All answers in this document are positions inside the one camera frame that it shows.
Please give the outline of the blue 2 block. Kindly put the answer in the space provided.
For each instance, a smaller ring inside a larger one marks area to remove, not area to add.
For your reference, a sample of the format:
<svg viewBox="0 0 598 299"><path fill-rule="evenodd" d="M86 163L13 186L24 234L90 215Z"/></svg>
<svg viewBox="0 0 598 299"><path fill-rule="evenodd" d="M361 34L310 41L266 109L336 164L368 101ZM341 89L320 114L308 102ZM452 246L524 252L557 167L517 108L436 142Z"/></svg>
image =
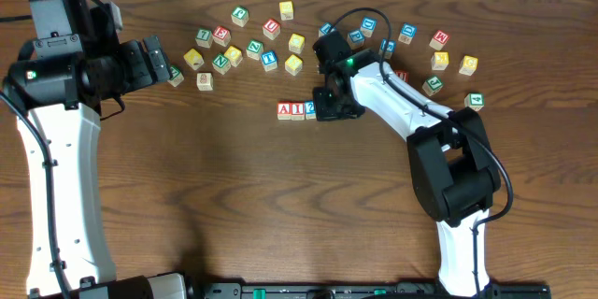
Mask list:
<svg viewBox="0 0 598 299"><path fill-rule="evenodd" d="M317 118L315 104L313 101L305 101L305 117L307 120L315 120Z"/></svg>

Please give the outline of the red I block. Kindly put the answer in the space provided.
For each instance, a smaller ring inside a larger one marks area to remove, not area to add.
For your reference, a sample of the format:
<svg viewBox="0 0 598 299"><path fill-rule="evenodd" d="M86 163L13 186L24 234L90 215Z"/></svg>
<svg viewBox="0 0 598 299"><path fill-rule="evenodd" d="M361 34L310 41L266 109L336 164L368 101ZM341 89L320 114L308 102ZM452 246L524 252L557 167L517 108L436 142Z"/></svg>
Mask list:
<svg viewBox="0 0 598 299"><path fill-rule="evenodd" d="M303 121L306 118L305 104L303 102L291 103L291 120Z"/></svg>

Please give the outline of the red A block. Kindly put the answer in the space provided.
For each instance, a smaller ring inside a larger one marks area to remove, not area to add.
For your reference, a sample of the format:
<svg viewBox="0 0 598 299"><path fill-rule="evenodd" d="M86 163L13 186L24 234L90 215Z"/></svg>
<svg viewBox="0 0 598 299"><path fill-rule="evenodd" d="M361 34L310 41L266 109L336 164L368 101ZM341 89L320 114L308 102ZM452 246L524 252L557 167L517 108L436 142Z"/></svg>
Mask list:
<svg viewBox="0 0 598 299"><path fill-rule="evenodd" d="M278 102L277 117L279 120L290 120L292 118L292 103Z"/></svg>

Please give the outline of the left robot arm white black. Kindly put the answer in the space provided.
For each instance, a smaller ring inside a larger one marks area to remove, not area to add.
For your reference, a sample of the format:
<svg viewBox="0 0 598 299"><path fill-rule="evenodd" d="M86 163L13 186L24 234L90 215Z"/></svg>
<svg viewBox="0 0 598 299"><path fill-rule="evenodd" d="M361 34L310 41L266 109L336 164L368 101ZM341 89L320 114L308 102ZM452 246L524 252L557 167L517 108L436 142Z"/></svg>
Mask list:
<svg viewBox="0 0 598 299"><path fill-rule="evenodd" d="M41 39L40 56L8 70L2 97L18 116L29 169L30 298L185 298L180 273L117 278L102 222L97 146L101 103L172 78L157 36L89 48L76 36Z"/></svg>

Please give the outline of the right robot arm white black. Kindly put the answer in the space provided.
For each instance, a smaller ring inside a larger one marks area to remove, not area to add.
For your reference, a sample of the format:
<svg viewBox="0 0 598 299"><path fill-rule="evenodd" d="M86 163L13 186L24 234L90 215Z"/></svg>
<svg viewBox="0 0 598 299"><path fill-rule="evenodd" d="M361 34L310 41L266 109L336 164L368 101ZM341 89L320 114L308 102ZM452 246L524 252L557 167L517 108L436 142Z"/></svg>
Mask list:
<svg viewBox="0 0 598 299"><path fill-rule="evenodd" d="M355 119L371 110L407 145L414 193L437 226L444 291L472 297L490 283L484 220L500 187L478 114L438 105L400 79L371 50L316 53L325 85L315 89L320 121Z"/></svg>

